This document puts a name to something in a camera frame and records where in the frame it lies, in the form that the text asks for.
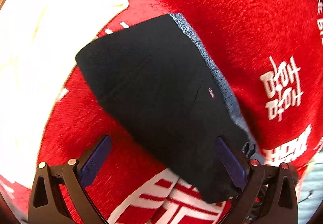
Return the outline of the red wedding bedspread white characters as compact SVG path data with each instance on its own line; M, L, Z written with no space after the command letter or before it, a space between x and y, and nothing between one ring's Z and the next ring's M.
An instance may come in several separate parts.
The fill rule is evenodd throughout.
M322 0L129 0L89 43L166 14L184 16L235 94L258 147L258 155L246 157L294 166L298 199L309 162L322 149ZM41 162L78 159L107 135L111 151L85 188L107 223L221 223L240 191L204 201L99 105L77 62L63 88L36 170ZM1 175L1 223L29 223L32 186Z

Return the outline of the cream folded garment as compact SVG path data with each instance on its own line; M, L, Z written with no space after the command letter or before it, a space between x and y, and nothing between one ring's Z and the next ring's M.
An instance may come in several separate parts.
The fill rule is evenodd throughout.
M129 0L6 0L1 9L1 175L32 186L45 124L75 55Z

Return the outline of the black pants blue patterned trim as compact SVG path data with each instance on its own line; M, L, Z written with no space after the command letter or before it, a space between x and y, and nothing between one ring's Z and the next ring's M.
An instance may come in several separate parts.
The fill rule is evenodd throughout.
M99 105L204 201L238 195L216 139L247 157L258 147L235 94L183 15L99 38L76 62Z

